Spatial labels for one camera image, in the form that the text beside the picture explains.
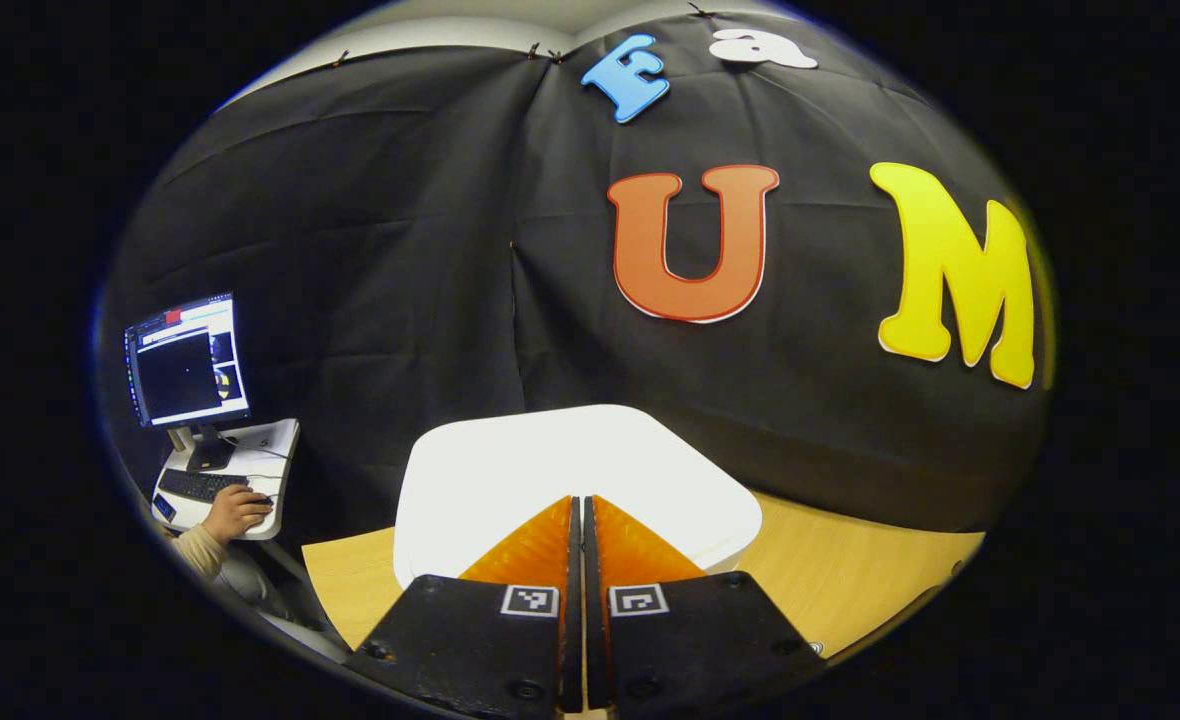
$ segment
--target wooden surface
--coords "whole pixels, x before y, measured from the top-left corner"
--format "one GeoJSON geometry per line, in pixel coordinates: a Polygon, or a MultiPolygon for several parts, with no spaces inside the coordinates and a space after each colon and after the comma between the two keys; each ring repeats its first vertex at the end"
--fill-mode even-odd
{"type": "MultiPolygon", "coordinates": [[[[927,534],[854,521],[755,492],[763,528],[738,569],[828,657],[946,582],[984,534],[927,534]]],[[[350,648],[394,606],[394,528],[302,546],[328,618],[350,648]]]]}

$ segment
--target hand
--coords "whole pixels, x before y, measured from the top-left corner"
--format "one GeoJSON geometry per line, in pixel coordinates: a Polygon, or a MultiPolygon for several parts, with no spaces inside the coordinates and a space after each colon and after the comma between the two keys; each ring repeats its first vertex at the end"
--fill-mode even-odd
{"type": "Polygon", "coordinates": [[[206,511],[206,518],[201,524],[212,539],[224,545],[248,532],[248,528],[266,519],[273,508],[256,502],[266,498],[267,496],[253,492],[248,486],[222,487],[212,500],[212,509],[206,511]]]}

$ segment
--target monitor stand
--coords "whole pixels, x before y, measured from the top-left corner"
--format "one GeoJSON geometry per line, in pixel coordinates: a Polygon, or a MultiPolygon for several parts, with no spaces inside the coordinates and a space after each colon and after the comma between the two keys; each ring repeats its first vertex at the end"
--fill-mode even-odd
{"type": "Polygon", "coordinates": [[[221,470],[230,464],[230,456],[234,454],[234,445],[221,439],[216,434],[212,425],[202,425],[198,432],[194,433],[194,452],[186,470],[191,473],[202,473],[206,470],[221,470]]]}

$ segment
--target keyboard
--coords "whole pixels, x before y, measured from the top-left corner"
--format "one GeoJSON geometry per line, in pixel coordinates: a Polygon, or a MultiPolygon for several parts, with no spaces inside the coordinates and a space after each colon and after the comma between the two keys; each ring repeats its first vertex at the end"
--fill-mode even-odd
{"type": "Polygon", "coordinates": [[[216,473],[189,473],[186,470],[164,470],[164,477],[159,478],[159,489],[191,500],[212,502],[216,493],[225,486],[245,486],[248,478],[245,474],[216,474],[216,473]]]}

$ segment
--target orange soft pad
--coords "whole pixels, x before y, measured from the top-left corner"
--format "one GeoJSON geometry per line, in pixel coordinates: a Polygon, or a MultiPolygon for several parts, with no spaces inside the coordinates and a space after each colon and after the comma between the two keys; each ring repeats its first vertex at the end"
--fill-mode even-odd
{"type": "Polygon", "coordinates": [[[594,523],[595,536],[599,539],[599,588],[603,593],[612,585],[704,577],[704,571],[674,550],[671,543],[598,496],[594,497],[594,523]]]}
{"type": "Polygon", "coordinates": [[[556,500],[476,561],[461,580],[559,588],[568,594],[568,521],[572,497],[556,500]]]}

